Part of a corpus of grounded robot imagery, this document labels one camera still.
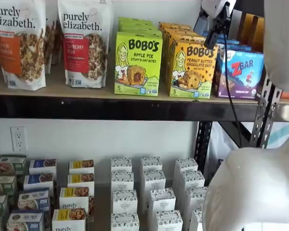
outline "green packaging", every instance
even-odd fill
[[[117,33],[115,94],[158,95],[162,42],[160,35]]]

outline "bobo's box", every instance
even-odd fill
[[[227,52],[227,73],[231,97],[255,99],[263,71],[263,54],[235,50]],[[228,98],[225,72],[225,50],[220,49],[214,77],[214,92],[217,97],[221,98]]]
[[[167,67],[168,91],[171,97],[209,99],[216,55],[200,42],[173,39]]]
[[[115,94],[157,96],[162,54],[161,32],[118,32]]]

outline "blue packaging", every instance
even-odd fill
[[[227,50],[227,73],[230,94],[234,99],[255,99],[263,71],[263,54],[242,49]],[[213,87],[217,97],[228,98],[224,56],[225,50],[220,49],[217,54]]]

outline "oatmeal cup box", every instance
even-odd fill
[[[29,174],[41,174],[41,173],[52,173],[53,180],[57,179],[57,160],[56,159],[45,159],[45,160],[31,160],[29,165]]]
[[[131,172],[131,158],[111,158],[110,160],[111,171],[124,170]]]
[[[181,231],[183,220],[178,210],[156,212],[155,231]]]
[[[53,231],[85,231],[86,211],[84,208],[55,209]]]
[[[125,191],[134,189],[134,174],[126,171],[114,171],[111,173],[111,194],[113,191]]]
[[[79,174],[79,173],[94,174],[94,161],[93,160],[70,161],[69,174]]]
[[[213,50],[202,42],[173,39],[167,70],[171,97],[209,99],[218,46]]]
[[[113,24],[111,0],[58,0],[64,34],[66,84],[75,88],[105,86]]]
[[[46,86],[45,1],[0,0],[0,65],[7,86],[38,90]]]
[[[136,190],[113,191],[112,213],[137,213],[137,204]]]
[[[198,170],[198,164],[193,158],[177,159],[174,166],[174,174],[172,180],[172,189],[174,194],[178,196],[181,172],[187,170]]]
[[[162,37],[118,32],[115,94],[157,96]]]
[[[89,188],[61,188],[60,209],[84,208],[89,215]]]
[[[111,231],[138,231],[137,213],[111,214]]]
[[[149,197],[151,190],[164,189],[166,178],[163,170],[148,170],[142,174],[140,185],[140,205],[142,213],[149,208]]]
[[[67,186],[69,188],[88,187],[89,196],[94,196],[94,174],[71,174],[67,177]]]
[[[7,231],[44,231],[44,213],[39,210],[13,211],[6,224]]]
[[[24,175],[26,172],[25,155],[1,155],[0,174]]]
[[[264,58],[262,53],[227,50],[227,74],[230,94],[236,99],[255,99],[260,84]],[[225,50],[217,56],[213,88],[215,95],[228,98],[225,77]]]

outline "purely elizabeth granola bag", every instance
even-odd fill
[[[107,54],[113,22],[109,0],[58,0],[64,34],[66,84],[105,86]]]
[[[45,0],[0,0],[0,65],[9,88],[46,86]]]

